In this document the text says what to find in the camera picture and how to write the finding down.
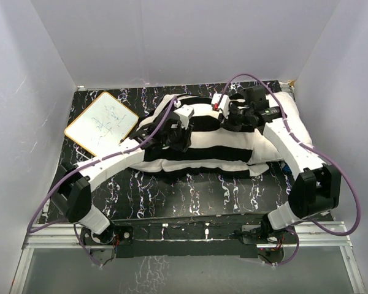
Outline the white pillow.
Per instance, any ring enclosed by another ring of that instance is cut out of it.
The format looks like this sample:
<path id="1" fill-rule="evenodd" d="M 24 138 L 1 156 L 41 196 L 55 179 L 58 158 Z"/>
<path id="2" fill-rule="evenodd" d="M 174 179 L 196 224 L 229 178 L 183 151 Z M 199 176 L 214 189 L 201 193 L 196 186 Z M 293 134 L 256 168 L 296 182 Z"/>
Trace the white pillow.
<path id="1" fill-rule="evenodd" d="M 306 168 L 319 168 L 321 161 L 318 156 L 301 146 L 311 147 L 312 139 L 301 121 L 293 98 L 287 92 L 278 92 L 273 96 L 268 94 L 266 99 L 271 107 L 282 105 L 287 118 L 267 123 L 263 132 L 255 131 L 254 147 L 248 163 L 258 165 L 284 160 L 294 178 Z"/>

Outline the black white striped pillowcase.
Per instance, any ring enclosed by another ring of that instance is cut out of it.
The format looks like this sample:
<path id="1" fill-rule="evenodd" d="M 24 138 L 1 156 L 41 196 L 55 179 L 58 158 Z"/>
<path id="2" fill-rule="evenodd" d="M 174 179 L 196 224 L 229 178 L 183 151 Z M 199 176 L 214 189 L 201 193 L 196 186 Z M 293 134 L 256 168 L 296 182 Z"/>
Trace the black white striped pillowcase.
<path id="1" fill-rule="evenodd" d="M 156 159 L 145 159 L 133 165 L 133 169 L 148 173 L 219 169 L 258 176 L 268 169 L 267 162 L 280 160 L 279 153 L 260 131 L 244 127 L 241 132 L 232 132 L 222 128 L 208 97 L 168 94 L 139 125 L 153 122 L 175 97 L 194 110 L 190 120 L 194 126 L 190 147 L 184 153 L 165 149 Z"/>

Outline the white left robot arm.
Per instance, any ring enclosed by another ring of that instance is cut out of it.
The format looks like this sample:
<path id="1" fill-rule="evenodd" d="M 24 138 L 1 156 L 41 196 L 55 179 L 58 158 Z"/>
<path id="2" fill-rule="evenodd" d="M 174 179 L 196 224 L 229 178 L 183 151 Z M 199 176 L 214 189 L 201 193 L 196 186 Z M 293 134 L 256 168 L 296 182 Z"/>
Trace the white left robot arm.
<path id="1" fill-rule="evenodd" d="M 65 219 L 88 228 L 101 244 L 109 244 L 114 229 L 109 218 L 91 200 L 100 184 L 133 165 L 149 163 L 163 151 L 185 152 L 191 144 L 193 107 L 184 105 L 166 111 L 118 145 L 113 154 L 94 157 L 72 167 L 61 166 L 61 179 L 50 192 L 50 200 Z"/>

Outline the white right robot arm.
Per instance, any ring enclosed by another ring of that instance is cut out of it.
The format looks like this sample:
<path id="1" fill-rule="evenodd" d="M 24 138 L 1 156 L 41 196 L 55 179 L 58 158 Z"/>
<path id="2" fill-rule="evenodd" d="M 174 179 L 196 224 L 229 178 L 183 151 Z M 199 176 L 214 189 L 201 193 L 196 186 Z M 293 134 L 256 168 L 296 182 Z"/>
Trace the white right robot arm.
<path id="1" fill-rule="evenodd" d="M 228 129 L 238 132 L 243 126 L 257 128 L 289 166 L 294 178 L 288 200 L 264 215 L 260 226 L 252 230 L 268 243 L 275 243 L 289 226 L 338 206 L 342 175 L 335 164 L 327 164 L 298 139 L 289 125 L 297 110 L 285 108 L 276 94 L 257 86 L 248 88 L 239 99 L 243 106 L 226 94 L 214 94 L 210 104 Z"/>

